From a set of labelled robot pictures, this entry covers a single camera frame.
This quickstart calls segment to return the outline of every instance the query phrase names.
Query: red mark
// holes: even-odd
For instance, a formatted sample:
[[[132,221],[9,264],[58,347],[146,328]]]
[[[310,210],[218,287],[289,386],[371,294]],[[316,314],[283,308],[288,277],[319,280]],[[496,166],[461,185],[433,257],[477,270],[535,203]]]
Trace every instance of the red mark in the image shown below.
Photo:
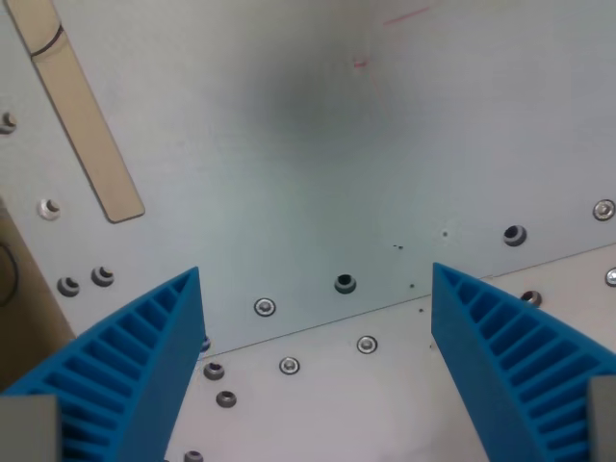
[[[397,17],[396,19],[390,19],[389,21],[385,21],[383,23],[383,25],[384,26],[391,26],[392,24],[396,24],[397,22],[401,22],[401,21],[403,21],[405,19],[408,19],[409,17],[413,17],[413,16],[416,16],[418,14],[425,13],[429,9],[430,9],[430,7],[425,7],[425,8],[422,8],[421,10],[417,10],[416,12],[412,12],[412,13],[409,13],[409,14],[405,14],[404,16]]]

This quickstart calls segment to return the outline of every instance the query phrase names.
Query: beige slot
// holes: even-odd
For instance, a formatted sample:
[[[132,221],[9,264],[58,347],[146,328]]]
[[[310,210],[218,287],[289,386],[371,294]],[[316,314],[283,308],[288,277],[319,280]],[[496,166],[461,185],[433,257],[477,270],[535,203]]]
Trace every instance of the beige slot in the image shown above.
[[[50,0],[8,0],[7,5],[31,54],[47,46],[59,31],[60,20]],[[107,219],[117,223],[143,215],[139,193],[66,32],[32,61]]]

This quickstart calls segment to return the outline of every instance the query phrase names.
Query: dark cable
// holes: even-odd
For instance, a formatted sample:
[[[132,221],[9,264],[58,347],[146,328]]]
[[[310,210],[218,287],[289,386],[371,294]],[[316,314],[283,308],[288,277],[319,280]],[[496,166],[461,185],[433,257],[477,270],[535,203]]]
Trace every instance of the dark cable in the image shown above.
[[[0,243],[0,248],[2,248],[7,254],[7,257],[9,257],[9,261],[11,262],[11,266],[13,267],[13,273],[15,276],[13,287],[9,291],[9,294],[5,296],[4,299],[0,300],[0,308],[3,308],[7,306],[17,294],[17,289],[19,288],[19,267],[17,266],[17,261],[15,260],[13,253],[9,249],[9,246],[6,244]]]
[[[35,51],[34,53],[32,53],[30,55],[30,58],[34,58],[35,56],[42,55],[45,51],[47,51],[49,48],[54,46],[54,43],[58,41],[58,39],[62,35],[62,32],[64,32],[64,28],[62,27],[62,24],[61,24],[60,27],[58,28],[58,32],[56,32],[56,35],[51,39],[51,41],[47,43],[45,46],[43,46],[39,51]]]

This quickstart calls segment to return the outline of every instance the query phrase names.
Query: white metal surface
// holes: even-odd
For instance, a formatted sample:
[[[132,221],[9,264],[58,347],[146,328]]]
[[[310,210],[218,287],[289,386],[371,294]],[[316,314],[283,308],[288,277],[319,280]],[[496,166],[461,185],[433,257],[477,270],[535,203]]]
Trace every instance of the white metal surface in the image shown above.
[[[616,245],[489,282],[539,291],[541,309],[616,350],[616,289],[603,280],[613,266]],[[356,348],[365,334],[378,340],[370,355]],[[209,462],[487,461],[431,343],[425,297],[208,358],[225,376],[209,381],[197,365],[167,460],[198,450]],[[278,370],[287,355],[301,363],[296,375]],[[218,407],[222,390],[235,407]]]
[[[616,194],[611,0],[56,6],[146,207],[105,221],[0,15],[0,193],[50,285],[81,282],[59,299],[77,334],[191,266],[221,352],[426,295],[434,261],[486,276],[615,241],[592,218]]]

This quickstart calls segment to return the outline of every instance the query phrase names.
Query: screw head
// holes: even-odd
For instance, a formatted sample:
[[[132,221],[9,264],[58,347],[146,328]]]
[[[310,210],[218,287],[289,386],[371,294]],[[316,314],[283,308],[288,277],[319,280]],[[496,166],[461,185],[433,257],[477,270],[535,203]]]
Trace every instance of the screw head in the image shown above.
[[[208,363],[203,368],[203,375],[210,380],[221,380],[224,377],[224,367],[219,363]]]
[[[254,302],[254,311],[257,315],[267,318],[276,312],[276,304],[271,298],[259,298]]]
[[[53,221],[60,216],[60,205],[53,199],[43,199],[37,204],[37,212],[41,218]]]
[[[286,358],[282,358],[278,368],[280,368],[280,371],[285,375],[293,375],[299,372],[299,361],[291,356],[287,356]]]
[[[593,209],[593,216],[598,221],[608,221],[610,218],[614,217],[615,211],[616,205],[614,202],[609,199],[603,199],[595,205],[595,208]]]
[[[2,122],[0,123],[0,135],[10,135],[17,128],[17,120],[11,113],[2,114]]]
[[[541,303],[543,303],[543,298],[537,291],[524,292],[520,299],[535,306],[541,306]]]
[[[360,353],[371,354],[374,353],[377,348],[378,342],[376,338],[371,335],[364,335],[357,341],[357,349],[359,349]]]
[[[235,393],[225,390],[216,395],[216,402],[220,407],[229,408],[236,405],[238,397],[235,396]]]
[[[609,287],[616,287],[616,268],[612,268],[605,274],[605,284]]]

